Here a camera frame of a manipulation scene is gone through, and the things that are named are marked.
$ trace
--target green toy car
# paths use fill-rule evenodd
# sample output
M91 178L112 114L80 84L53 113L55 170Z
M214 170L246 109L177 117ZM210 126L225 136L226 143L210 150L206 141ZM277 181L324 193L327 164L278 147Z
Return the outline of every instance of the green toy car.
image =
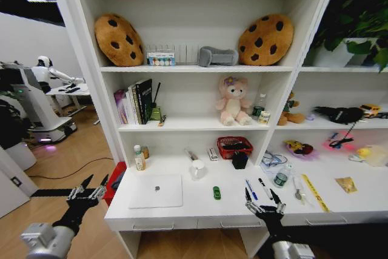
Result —
M219 191L219 187L218 186L213 187L213 194L214 194L214 199L215 200L220 200L221 199L221 192Z

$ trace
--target red basket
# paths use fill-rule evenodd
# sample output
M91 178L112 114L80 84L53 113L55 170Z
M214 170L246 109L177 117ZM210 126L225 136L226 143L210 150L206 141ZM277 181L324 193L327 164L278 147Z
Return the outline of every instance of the red basket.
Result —
M221 145L221 143L225 145L231 145L238 142L243 142L244 144L248 145L249 148L241 149L241 150L225 150L224 148L222 148L222 145ZM247 155L250 155L253 151L253 146L251 145L251 143L242 136L222 136L217 139L217 147L222 158L225 160L232 159L233 153L235 152L243 152Z

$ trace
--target yellow packet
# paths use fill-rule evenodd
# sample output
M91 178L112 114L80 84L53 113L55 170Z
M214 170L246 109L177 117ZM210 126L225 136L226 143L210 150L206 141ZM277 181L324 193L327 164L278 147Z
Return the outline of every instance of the yellow packet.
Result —
M354 185L351 177L336 178L335 181L345 190L346 193L356 192L357 188Z

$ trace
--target blue pen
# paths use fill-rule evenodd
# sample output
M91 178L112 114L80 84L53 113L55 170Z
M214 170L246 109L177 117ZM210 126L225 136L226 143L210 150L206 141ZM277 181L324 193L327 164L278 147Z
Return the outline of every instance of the blue pen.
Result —
M251 185L250 185L250 183L249 183L249 180L248 180L248 179L245 179L245 181L246 181L246 183L247 183L247 185L248 185L248 187L249 187L249 190L251 191L251 193L252 193L252 195L253 195L253 198L254 198L255 200L258 200L258 199L257 199L257 196L256 196L256 193L253 191L253 189L252 189L252 187L251 187Z

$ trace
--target ceiling light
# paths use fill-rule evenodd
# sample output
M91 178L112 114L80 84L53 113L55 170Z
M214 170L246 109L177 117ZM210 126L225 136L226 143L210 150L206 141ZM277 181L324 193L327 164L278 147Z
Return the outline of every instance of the ceiling light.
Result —
M27 0L28 2L56 3L56 0Z

